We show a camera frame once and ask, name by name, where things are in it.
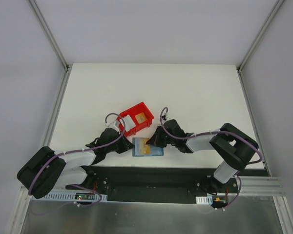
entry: gray metal panel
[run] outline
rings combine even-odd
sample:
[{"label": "gray metal panel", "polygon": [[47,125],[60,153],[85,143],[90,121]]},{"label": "gray metal panel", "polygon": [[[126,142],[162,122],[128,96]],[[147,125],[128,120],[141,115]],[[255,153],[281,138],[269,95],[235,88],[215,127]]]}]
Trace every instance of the gray metal panel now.
[{"label": "gray metal panel", "polygon": [[[36,213],[65,202],[31,201]],[[103,202],[66,205],[48,215],[30,215],[24,233],[49,234],[282,234],[272,197],[240,197],[226,211],[209,205]]]},{"label": "gray metal panel", "polygon": [[74,62],[240,65],[275,0],[36,0]]}]

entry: metal frame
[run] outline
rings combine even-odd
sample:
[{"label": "metal frame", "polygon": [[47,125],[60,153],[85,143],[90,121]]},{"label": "metal frame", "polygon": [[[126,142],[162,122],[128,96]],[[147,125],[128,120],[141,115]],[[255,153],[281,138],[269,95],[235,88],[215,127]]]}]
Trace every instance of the metal frame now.
[{"label": "metal frame", "polygon": [[264,156],[264,160],[263,160],[264,166],[265,166],[265,169],[267,170],[268,174],[271,176],[271,171],[269,169],[269,166],[266,164],[265,152],[264,152],[263,145],[261,143],[260,136],[258,134],[258,130],[257,130],[256,124],[255,124],[255,119],[254,119],[254,115],[253,115],[253,109],[252,109],[252,106],[251,106],[249,95],[248,95],[248,92],[247,92],[246,87],[244,85],[241,73],[238,70],[237,70],[237,72],[238,72],[238,76],[239,76],[239,79],[240,79],[242,92],[244,94],[244,99],[245,99],[245,102],[246,102],[246,106],[248,108],[249,115],[250,115],[250,118],[251,118],[251,123],[252,123],[253,130],[254,130],[254,133],[255,133],[256,141],[258,143],[260,151],[263,153],[263,156]]},{"label": "metal frame", "polygon": [[293,218],[290,213],[287,198],[285,196],[274,196],[273,200],[283,233],[293,234]]},{"label": "metal frame", "polygon": [[12,218],[10,219],[6,233],[20,234],[26,217],[27,209],[30,202],[30,196],[26,188],[21,188]]},{"label": "metal frame", "polygon": [[50,46],[52,47],[52,49],[54,50],[56,56],[58,57],[60,63],[62,64],[63,68],[65,70],[68,69],[68,64],[57,44],[57,42],[55,41],[54,37],[53,37],[53,34],[47,24],[47,22],[45,21],[43,15],[42,15],[42,12],[41,10],[39,9],[37,3],[35,0],[27,0],[31,9],[33,10],[36,18],[37,18],[37,21],[38,23],[40,24],[40,26],[42,27],[42,30],[45,34],[45,36],[47,37],[49,43],[50,43]]},{"label": "metal frame", "polygon": [[[61,65],[65,69],[65,75],[63,77],[63,80],[62,80],[62,83],[61,83],[61,86],[60,86],[60,89],[59,89],[59,92],[57,95],[57,99],[56,99],[56,102],[54,105],[54,110],[52,112],[50,121],[48,123],[48,128],[47,128],[47,131],[46,131],[45,137],[43,139],[43,143],[42,143],[42,145],[49,145],[51,138],[52,138],[53,131],[54,131],[54,127],[56,124],[56,120],[57,120],[57,117],[58,117],[58,114],[60,111],[60,107],[61,107],[63,96],[65,93],[65,89],[66,89],[66,86],[68,83],[71,66],[69,66],[67,64],[58,44],[56,43],[56,40],[53,37],[53,34],[52,34],[49,26],[46,23],[46,20],[44,19],[43,15],[42,15],[41,10],[39,9],[39,7],[36,3],[36,1],[35,0],[27,0],[27,1],[35,14],[37,21],[41,25],[42,30],[50,43],[50,46],[52,47],[52,49],[56,53],[57,58],[59,59]],[[256,125],[254,122],[251,104],[250,104],[250,101],[249,101],[249,98],[247,95],[247,91],[246,91],[244,83],[243,83],[243,79],[241,77],[241,71],[243,70],[243,68],[247,64],[247,62],[250,59],[253,52],[258,47],[261,39],[264,37],[267,29],[269,28],[269,26],[273,22],[275,16],[277,15],[279,10],[283,6],[284,2],[285,2],[285,0],[277,0],[276,1],[271,12],[269,13],[268,17],[266,18],[263,26],[259,30],[254,41],[252,42],[247,54],[243,58],[241,65],[237,69],[238,74],[239,74],[239,78],[241,81],[242,90],[243,90],[243,93],[245,95],[245,99],[247,102],[247,107],[249,109],[249,114],[250,114],[250,117],[252,120],[253,128],[254,128],[254,131],[256,134],[256,139],[257,139],[257,142],[259,143],[261,149],[262,149],[262,144],[260,143],[257,128],[256,128]],[[292,216],[290,214],[290,210],[288,208],[287,200],[284,197],[285,193],[284,193],[283,187],[281,185],[280,179],[277,177],[253,177],[253,176],[251,176],[251,177],[242,176],[241,179],[242,179],[243,186],[242,186],[242,190],[241,190],[240,195],[242,195],[242,196],[254,196],[254,195],[273,196],[283,232],[285,234],[293,234],[293,220],[292,220]],[[71,193],[74,191],[72,191],[72,190],[71,191],[53,190],[52,192],[53,193]],[[8,225],[7,233],[11,233],[11,234],[21,233],[22,225],[23,225],[23,222],[24,222],[24,219],[26,216],[26,212],[27,212],[27,208],[28,208],[30,199],[31,199],[31,197],[28,196],[27,189],[22,187],[20,190],[20,193],[19,193],[19,197],[17,199],[16,207],[14,208],[14,211],[12,214],[12,218],[11,218],[10,223]]]},{"label": "metal frame", "polygon": [[244,58],[243,58],[243,60],[241,62],[241,65],[238,67],[238,72],[239,73],[241,73],[241,71],[245,67],[246,63],[249,61],[251,55],[253,54],[253,52],[258,47],[259,43],[261,42],[261,39],[264,37],[265,33],[267,32],[269,26],[271,25],[271,23],[273,22],[274,18],[277,15],[277,13],[279,12],[281,7],[283,6],[284,2],[285,2],[285,0],[277,0],[275,5],[273,6],[272,10],[268,14],[268,16],[267,16],[267,18],[266,18],[266,20],[265,20],[265,22],[263,24],[263,26],[260,28],[260,30],[257,33],[254,41],[251,44],[249,50],[247,51],[246,55],[244,56]]}]

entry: white table surface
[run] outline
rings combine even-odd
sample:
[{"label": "white table surface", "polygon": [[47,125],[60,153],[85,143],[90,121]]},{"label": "white table surface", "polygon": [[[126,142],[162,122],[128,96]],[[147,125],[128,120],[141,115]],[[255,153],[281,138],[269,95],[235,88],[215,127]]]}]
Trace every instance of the white table surface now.
[{"label": "white table surface", "polygon": [[[235,66],[186,64],[75,63],[63,97],[50,147],[83,148],[106,128],[105,116],[143,101],[155,119],[136,137],[151,137],[163,107],[185,132],[205,132],[229,122],[255,139]],[[173,146],[164,156],[133,157],[132,151],[107,154],[100,166],[216,168],[216,151],[183,154]],[[249,165],[262,169],[263,164]]]}]

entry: cable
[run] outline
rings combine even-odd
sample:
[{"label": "cable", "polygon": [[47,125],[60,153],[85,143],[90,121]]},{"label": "cable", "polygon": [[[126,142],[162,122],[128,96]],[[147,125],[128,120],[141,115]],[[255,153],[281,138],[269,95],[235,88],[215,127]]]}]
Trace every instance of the cable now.
[{"label": "cable", "polygon": [[97,146],[97,147],[93,147],[93,148],[89,148],[89,149],[80,149],[80,150],[71,150],[71,151],[67,151],[66,153],[65,152],[62,152],[62,153],[59,153],[57,155],[54,155],[53,157],[51,157],[42,167],[41,169],[38,171],[38,173],[36,174],[35,178],[33,179],[33,181],[31,182],[30,186],[29,186],[29,189],[28,189],[28,195],[32,195],[32,190],[33,190],[33,187],[37,181],[37,179],[39,178],[39,176],[42,174],[42,172],[44,171],[44,169],[54,160],[56,159],[57,157],[60,157],[60,156],[63,156],[63,155],[67,155],[67,154],[73,154],[73,153],[79,153],[79,152],[85,152],[85,151],[91,151],[91,150],[96,150],[96,149],[100,149],[100,148],[103,148],[103,147],[106,147],[106,146],[109,146],[113,143],[115,143],[116,141],[118,141],[125,133],[126,131],[126,124],[125,124],[125,121],[124,119],[119,115],[119,114],[116,114],[116,113],[110,113],[108,114],[106,117],[105,117],[105,123],[107,123],[107,118],[110,116],[110,115],[116,115],[118,116],[122,122],[123,122],[123,126],[124,126],[124,129],[122,131],[122,133],[120,134],[120,136],[118,138],[116,138],[115,140],[111,141],[110,143],[108,144],[105,144],[105,145],[100,145],[100,146]]},{"label": "cable", "polygon": [[[99,198],[100,198],[98,201],[96,201],[96,202],[92,202],[91,204],[88,204],[88,205],[83,205],[83,204],[80,204],[80,203],[79,203],[79,206],[81,206],[81,207],[94,206],[94,205],[98,204],[98,203],[102,200],[102,195],[99,194],[99,193],[98,193],[97,191],[95,191],[95,190],[87,189],[87,188],[84,188],[84,187],[79,186],[79,185],[77,185],[77,184],[72,184],[72,186],[74,186],[74,187],[76,187],[76,188],[79,188],[79,189],[82,189],[82,190],[90,191],[90,192],[92,192],[93,194],[97,194],[97,195],[99,196]],[[47,211],[47,212],[44,212],[44,213],[38,214],[38,213],[33,212],[33,209],[32,209],[32,203],[30,203],[30,204],[29,204],[29,211],[30,211],[31,214],[33,214],[33,215],[35,215],[35,216],[43,216],[43,215],[50,214],[50,213],[52,213],[52,212],[54,212],[54,211],[56,211],[56,210],[62,208],[63,206],[66,206],[66,205],[68,205],[68,204],[75,204],[75,201],[69,201],[69,202],[66,202],[66,203],[62,204],[61,206],[56,207],[56,208],[53,209],[53,210],[50,210],[50,211]]]},{"label": "cable", "polygon": [[248,141],[244,140],[242,137],[240,137],[239,135],[235,134],[235,133],[232,133],[232,132],[228,132],[228,131],[218,131],[218,132],[205,132],[205,133],[198,133],[198,134],[195,134],[195,135],[192,135],[192,136],[187,136],[187,137],[177,137],[177,136],[174,136],[172,135],[171,133],[169,133],[167,131],[167,129],[164,127],[164,124],[163,124],[163,119],[162,119],[162,116],[163,116],[163,113],[164,111],[166,110],[166,113],[168,112],[168,107],[164,107],[163,110],[161,111],[161,115],[160,115],[160,122],[161,122],[161,126],[162,128],[164,129],[164,131],[172,138],[175,138],[177,140],[187,140],[187,139],[190,139],[190,138],[195,138],[195,137],[199,137],[199,136],[204,136],[204,135],[215,135],[215,134],[226,134],[226,135],[231,135],[235,138],[237,138],[238,140],[242,141],[244,144],[246,144],[247,146],[249,146],[252,150],[254,150],[258,156],[259,156],[259,159],[256,160],[256,161],[253,161],[253,162],[249,162],[248,165],[250,164],[255,164],[255,163],[258,163],[258,162],[261,162],[263,160],[263,155],[262,153],[256,149],[251,143],[249,143]]},{"label": "cable", "polygon": [[236,178],[238,178],[238,180],[239,180],[239,190],[238,190],[238,192],[236,193],[236,196],[234,197],[234,199],[226,206],[226,207],[228,207],[229,205],[231,205],[232,203],[234,203],[235,201],[236,201],[236,199],[238,198],[238,196],[240,195],[240,192],[241,192],[241,188],[242,188],[242,180],[241,180],[241,178],[239,177],[239,176],[235,176]]}]

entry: purple cable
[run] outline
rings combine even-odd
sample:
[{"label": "purple cable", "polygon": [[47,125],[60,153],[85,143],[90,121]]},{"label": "purple cable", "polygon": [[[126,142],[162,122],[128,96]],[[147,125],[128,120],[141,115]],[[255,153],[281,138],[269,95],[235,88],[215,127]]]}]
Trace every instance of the purple cable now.
[{"label": "purple cable", "polygon": [[240,195],[241,188],[242,188],[242,180],[241,180],[241,178],[239,176],[236,176],[236,178],[238,178],[238,180],[239,180],[239,190],[238,190],[236,196],[234,197],[234,199],[226,207],[231,205],[238,198],[238,196]]},{"label": "purple cable", "polygon": [[[100,149],[100,148],[103,148],[103,147],[106,147],[106,146],[109,146],[113,143],[115,143],[116,141],[118,141],[125,133],[126,131],[126,125],[125,125],[125,121],[124,119],[119,115],[119,114],[116,114],[116,113],[110,113],[108,114],[106,117],[105,117],[105,122],[107,123],[107,118],[110,116],[110,115],[116,115],[118,116],[122,122],[123,122],[123,125],[124,125],[124,129],[122,131],[122,133],[120,134],[120,136],[118,138],[116,138],[115,140],[111,141],[110,143],[108,144],[105,144],[105,145],[100,145],[100,146],[97,146],[97,147],[93,147],[93,148],[90,148],[90,149],[85,149],[84,151],[91,151],[91,150],[95,150],[95,149]],[[80,150],[71,150],[71,151],[67,151],[65,154],[73,154],[73,153],[79,153],[79,152],[82,152],[83,150],[80,149]],[[38,171],[38,173],[36,174],[35,178],[33,179],[33,181],[31,182],[30,186],[29,186],[29,189],[28,189],[28,195],[32,195],[31,192],[32,192],[32,189],[37,181],[37,179],[39,178],[39,176],[42,174],[42,172],[44,171],[44,169],[54,160],[56,159],[57,157],[60,157],[60,156],[63,156],[64,155],[64,152],[62,153],[59,153],[57,155],[54,155],[52,158],[50,158],[42,167],[41,169]]]},{"label": "purple cable", "polygon": [[195,135],[192,135],[192,136],[187,136],[187,137],[177,137],[177,136],[174,136],[172,135],[171,133],[169,133],[167,131],[167,129],[164,127],[164,124],[163,124],[163,119],[162,119],[162,116],[163,116],[163,113],[164,111],[166,110],[166,113],[168,112],[168,107],[164,107],[163,110],[161,111],[161,116],[160,116],[160,122],[161,122],[161,126],[162,128],[164,129],[164,131],[172,138],[175,138],[177,140],[187,140],[187,139],[190,139],[190,138],[195,138],[195,137],[199,137],[199,136],[204,136],[204,135],[213,135],[213,134],[227,134],[227,135],[231,135],[237,139],[239,139],[240,141],[242,141],[244,144],[248,145],[252,150],[254,150],[258,156],[259,156],[259,159],[256,160],[256,161],[253,161],[253,162],[249,162],[248,165],[250,164],[255,164],[255,163],[258,163],[258,162],[261,162],[263,160],[263,155],[262,153],[256,149],[251,143],[249,143],[248,141],[244,140],[242,137],[240,137],[239,135],[235,134],[235,133],[232,133],[232,132],[227,132],[227,131],[218,131],[218,132],[205,132],[205,133],[198,133],[198,134],[195,134]]}]

